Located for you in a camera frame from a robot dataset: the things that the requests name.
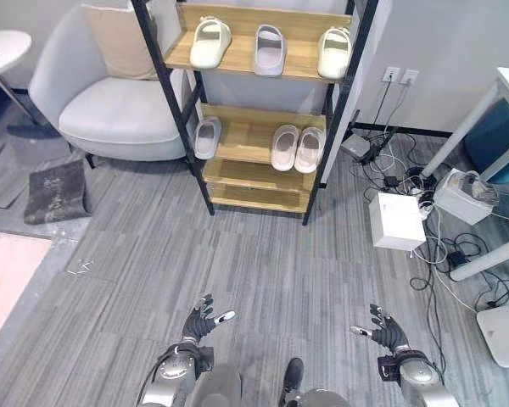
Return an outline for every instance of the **white device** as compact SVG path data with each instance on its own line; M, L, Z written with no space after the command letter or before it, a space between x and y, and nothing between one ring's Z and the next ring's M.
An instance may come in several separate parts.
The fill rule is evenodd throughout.
M479 312L477 323L495 363L509 367L509 305Z
M415 197L378 192L370 202L373 246L411 251L426 242Z
M461 183L466 176L467 173L453 168L439 183L433 202L456 218L475 225L490 215L494 207L461 190Z

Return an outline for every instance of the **slipper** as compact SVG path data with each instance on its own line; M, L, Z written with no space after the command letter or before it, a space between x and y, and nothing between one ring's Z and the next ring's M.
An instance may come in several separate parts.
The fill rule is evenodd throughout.
M285 65L287 45L281 31L273 25L263 24L256 31L254 68L257 75L279 76Z
M349 65L350 33L347 29L332 27L319 40L318 72L323 78L341 79Z
M196 142L194 155L199 159L212 159L215 157L219 138L221 138L222 124L218 117L206 117L196 127Z
M294 168L303 174L316 170L324 152L326 134L316 127L308 127L302 131Z
M199 70L211 70L221 63L232 41L230 27L215 17L202 17L190 48L190 64Z
M288 171L294 166L299 131L294 125L282 125L275 132L271 147L271 165L277 171Z

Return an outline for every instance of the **small debris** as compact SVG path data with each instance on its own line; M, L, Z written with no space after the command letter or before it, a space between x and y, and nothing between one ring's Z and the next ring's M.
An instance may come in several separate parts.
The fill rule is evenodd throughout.
M69 272L70 274L73 274L75 276L77 276L78 274L87 273L88 271L91 270L91 265L93 265L93 264L94 264L94 260L78 259L77 260L77 270L75 270L75 271L67 270L67 272Z

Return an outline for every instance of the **table leg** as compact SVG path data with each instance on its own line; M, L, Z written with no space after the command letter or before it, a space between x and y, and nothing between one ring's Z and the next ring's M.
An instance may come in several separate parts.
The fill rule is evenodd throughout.
M450 152L460 143L462 138L473 128L477 121L483 116L484 112L498 97L498 84L494 84L484 94L483 98L477 103L475 108L466 116L466 119L458 126L454 133L449 137L449 140L441 146L439 151L434 155L429 163L426 164L422 170L422 176L428 178L433 174L441 163L447 158Z
M450 272L450 277L461 281L506 260L509 260L509 243L499 246L496 250L492 250L465 265L457 267Z
M481 174L481 180L488 181L495 176L502 168L509 164L509 149L505 151L492 165Z
M6 93L6 95L9 96L11 100L14 101L14 103L23 111L23 113L28 117L32 123L35 125L39 125L36 118L31 114L31 112L28 111L26 106L17 98L17 95L15 95L15 92L9 87L8 83L0 76L0 87L2 90Z

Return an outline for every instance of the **wall socket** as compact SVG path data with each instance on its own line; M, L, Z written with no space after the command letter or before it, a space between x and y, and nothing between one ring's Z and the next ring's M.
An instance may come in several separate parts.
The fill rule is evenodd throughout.
M396 68L395 66L389 66L387 70L384 71L382 82L396 82L398 80L398 75L400 74L400 68Z
M401 85L412 85L417 80L418 70L406 70L405 74L401 77Z

